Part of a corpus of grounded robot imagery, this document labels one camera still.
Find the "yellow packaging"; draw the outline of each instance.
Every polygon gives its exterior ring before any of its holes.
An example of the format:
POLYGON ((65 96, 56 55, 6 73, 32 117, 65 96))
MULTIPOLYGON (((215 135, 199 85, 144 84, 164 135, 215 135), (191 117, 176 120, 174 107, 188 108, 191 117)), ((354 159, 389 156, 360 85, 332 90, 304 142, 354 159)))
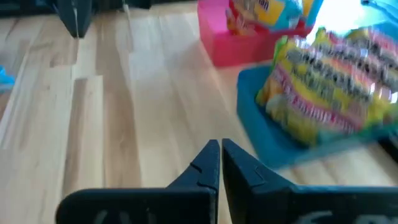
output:
POLYGON ((302 39, 279 42, 256 102, 311 146, 395 120, 397 99, 353 68, 302 39))

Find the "pink plastic container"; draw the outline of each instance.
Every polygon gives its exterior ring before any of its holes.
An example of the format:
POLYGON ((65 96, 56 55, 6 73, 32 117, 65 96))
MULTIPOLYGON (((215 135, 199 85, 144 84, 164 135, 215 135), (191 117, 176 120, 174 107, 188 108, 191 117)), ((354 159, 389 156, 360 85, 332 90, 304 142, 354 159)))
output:
POLYGON ((272 59, 275 42, 283 35, 307 36, 312 28, 297 28, 271 34, 232 35, 226 27, 228 0, 199 0, 200 38, 217 67, 272 59))

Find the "wooden floor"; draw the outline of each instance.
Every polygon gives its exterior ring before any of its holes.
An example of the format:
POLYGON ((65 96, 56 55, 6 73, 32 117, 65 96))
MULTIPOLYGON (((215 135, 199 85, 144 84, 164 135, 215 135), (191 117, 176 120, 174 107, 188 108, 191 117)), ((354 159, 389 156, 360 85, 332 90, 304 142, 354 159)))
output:
MULTIPOLYGON (((53 223, 78 189, 165 187, 209 139, 254 154, 235 112, 243 67, 211 65, 194 4, 101 14, 82 40, 55 16, 3 19, 0 64, 17 77, 0 97, 1 224, 53 223)), ((298 184, 398 183, 377 145, 278 172, 298 184)), ((220 223, 231 223, 222 189, 220 223)))

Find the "blue tray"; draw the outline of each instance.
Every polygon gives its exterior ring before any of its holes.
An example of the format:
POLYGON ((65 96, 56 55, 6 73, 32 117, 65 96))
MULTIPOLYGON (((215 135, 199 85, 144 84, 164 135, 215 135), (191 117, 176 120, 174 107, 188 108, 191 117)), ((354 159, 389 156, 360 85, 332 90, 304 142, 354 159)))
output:
MULTIPOLYGON (((383 23, 375 27, 397 39, 394 25, 383 23)), ((255 95, 262 88, 269 73, 270 67, 263 66, 243 70, 239 74, 237 112, 258 157, 270 168, 277 169, 353 149, 355 146, 383 138, 390 132, 383 130, 377 135, 354 136, 318 146, 316 149, 309 149, 292 139, 276 122, 264 114, 264 110, 260 109, 254 101, 255 95)))

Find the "pink bin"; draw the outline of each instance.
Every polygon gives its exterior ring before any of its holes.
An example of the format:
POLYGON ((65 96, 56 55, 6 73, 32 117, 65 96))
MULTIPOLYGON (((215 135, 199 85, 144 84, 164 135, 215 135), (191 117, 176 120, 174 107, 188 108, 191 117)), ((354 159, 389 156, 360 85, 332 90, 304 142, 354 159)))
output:
POLYGON ((228 0, 199 0, 198 18, 200 38, 206 51, 217 67, 272 59, 275 42, 283 35, 307 36, 310 28, 284 30, 271 34, 238 36, 226 27, 225 10, 228 0))

